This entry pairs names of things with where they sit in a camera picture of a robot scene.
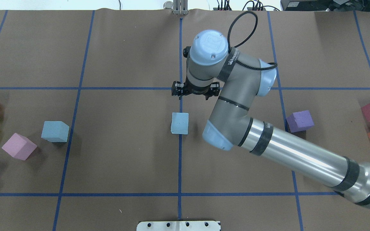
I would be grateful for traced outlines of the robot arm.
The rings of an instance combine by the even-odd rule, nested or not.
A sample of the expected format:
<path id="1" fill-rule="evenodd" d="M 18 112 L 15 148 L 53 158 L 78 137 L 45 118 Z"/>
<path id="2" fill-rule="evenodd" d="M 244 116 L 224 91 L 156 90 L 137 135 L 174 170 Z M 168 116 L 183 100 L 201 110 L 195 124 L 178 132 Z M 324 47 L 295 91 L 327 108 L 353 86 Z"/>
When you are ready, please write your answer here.
<path id="1" fill-rule="evenodd" d="M 265 96 L 277 77 L 277 64 L 241 53 L 216 30 L 198 33 L 184 48 L 187 75 L 173 82 L 173 96 L 217 96 L 203 138 L 210 145 L 231 150 L 245 148 L 320 182 L 370 209 L 370 163 L 339 156 L 272 124 L 248 116 L 256 96 Z"/>

